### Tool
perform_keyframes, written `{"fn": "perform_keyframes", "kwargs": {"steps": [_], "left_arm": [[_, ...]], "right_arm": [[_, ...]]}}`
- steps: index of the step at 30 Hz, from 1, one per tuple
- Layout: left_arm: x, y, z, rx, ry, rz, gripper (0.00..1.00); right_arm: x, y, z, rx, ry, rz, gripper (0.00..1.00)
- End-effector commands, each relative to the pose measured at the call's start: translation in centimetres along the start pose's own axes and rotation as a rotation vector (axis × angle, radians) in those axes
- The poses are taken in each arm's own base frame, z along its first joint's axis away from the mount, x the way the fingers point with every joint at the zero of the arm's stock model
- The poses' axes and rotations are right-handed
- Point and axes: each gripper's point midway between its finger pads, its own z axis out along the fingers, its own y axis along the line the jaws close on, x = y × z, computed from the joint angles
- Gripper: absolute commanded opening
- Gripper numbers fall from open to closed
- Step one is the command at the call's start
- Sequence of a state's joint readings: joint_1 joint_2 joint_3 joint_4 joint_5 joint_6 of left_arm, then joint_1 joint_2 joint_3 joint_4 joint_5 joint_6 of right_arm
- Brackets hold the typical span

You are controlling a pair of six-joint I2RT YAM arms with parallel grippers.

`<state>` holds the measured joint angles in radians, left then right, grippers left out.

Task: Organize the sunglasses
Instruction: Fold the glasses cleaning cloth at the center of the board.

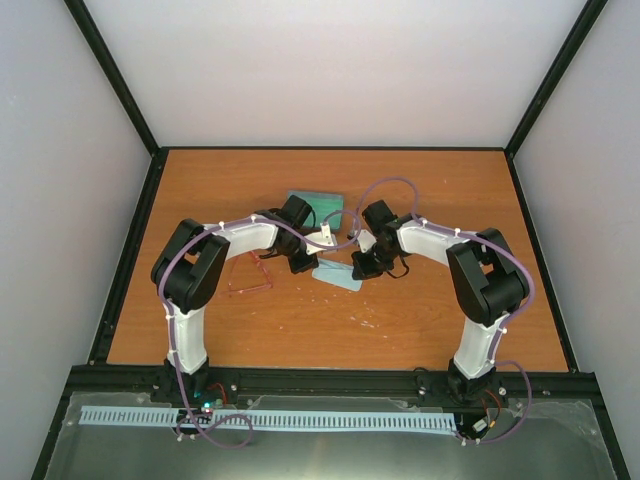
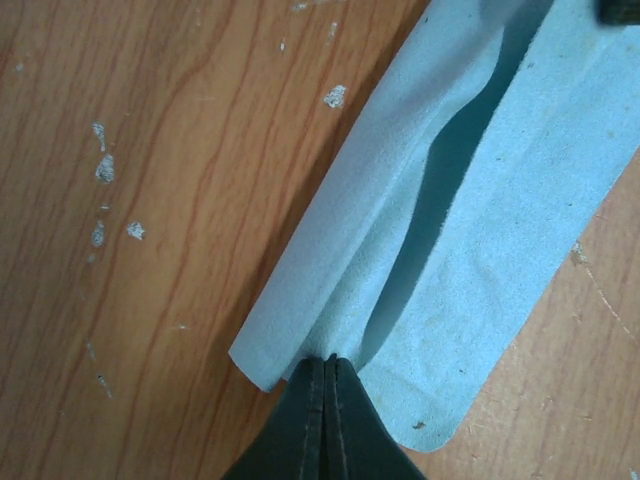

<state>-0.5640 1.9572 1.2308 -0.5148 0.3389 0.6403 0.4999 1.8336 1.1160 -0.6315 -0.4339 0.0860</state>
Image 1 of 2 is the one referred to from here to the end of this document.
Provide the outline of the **light blue cleaning cloth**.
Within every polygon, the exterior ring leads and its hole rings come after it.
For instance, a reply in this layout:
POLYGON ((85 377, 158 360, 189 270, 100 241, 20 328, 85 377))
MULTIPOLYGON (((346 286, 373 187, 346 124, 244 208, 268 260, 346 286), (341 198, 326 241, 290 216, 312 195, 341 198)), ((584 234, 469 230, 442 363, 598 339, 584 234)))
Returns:
POLYGON ((315 280, 351 292, 360 291, 363 281, 353 278, 352 265, 325 259, 319 259, 318 262, 318 266, 312 270, 312 277, 315 280))

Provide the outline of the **grey-green glasses case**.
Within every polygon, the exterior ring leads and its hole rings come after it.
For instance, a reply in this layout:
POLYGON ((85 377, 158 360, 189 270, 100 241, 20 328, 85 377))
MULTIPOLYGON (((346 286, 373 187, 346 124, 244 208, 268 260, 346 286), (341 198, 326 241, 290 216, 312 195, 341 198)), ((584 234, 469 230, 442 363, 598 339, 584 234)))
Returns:
POLYGON ((344 196, 335 193, 314 192, 304 190, 289 190, 287 196, 295 195, 311 206, 311 213, 307 216, 302 230, 310 233, 320 228, 320 223, 334 211, 342 210, 345 206, 344 196))

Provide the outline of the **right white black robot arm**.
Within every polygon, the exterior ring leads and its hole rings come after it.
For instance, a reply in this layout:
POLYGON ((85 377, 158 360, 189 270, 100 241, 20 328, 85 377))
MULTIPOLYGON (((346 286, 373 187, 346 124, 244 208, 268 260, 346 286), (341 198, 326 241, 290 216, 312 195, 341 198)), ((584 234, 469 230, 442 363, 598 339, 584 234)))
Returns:
POLYGON ((399 217, 380 200, 364 209, 367 227, 354 235, 353 278, 393 278, 395 262, 418 255, 449 268, 465 316, 460 345, 449 361, 447 389, 468 404, 490 386, 496 353, 508 323, 534 292, 533 280, 494 228, 466 232, 407 214, 399 217))

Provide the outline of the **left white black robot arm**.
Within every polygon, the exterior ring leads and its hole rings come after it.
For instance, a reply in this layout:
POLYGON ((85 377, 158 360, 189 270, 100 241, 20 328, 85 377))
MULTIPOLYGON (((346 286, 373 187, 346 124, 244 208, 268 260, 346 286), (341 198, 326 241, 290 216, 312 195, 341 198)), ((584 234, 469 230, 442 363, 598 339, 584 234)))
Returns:
POLYGON ((293 274, 319 265, 307 252, 303 225, 315 212, 298 196, 280 208, 259 210, 228 223, 179 223, 156 260, 151 280, 166 311, 169 331, 167 361, 178 372, 172 388, 186 402, 201 400, 208 378, 204 345, 204 312, 213 298, 227 260, 256 250, 287 259, 293 274))

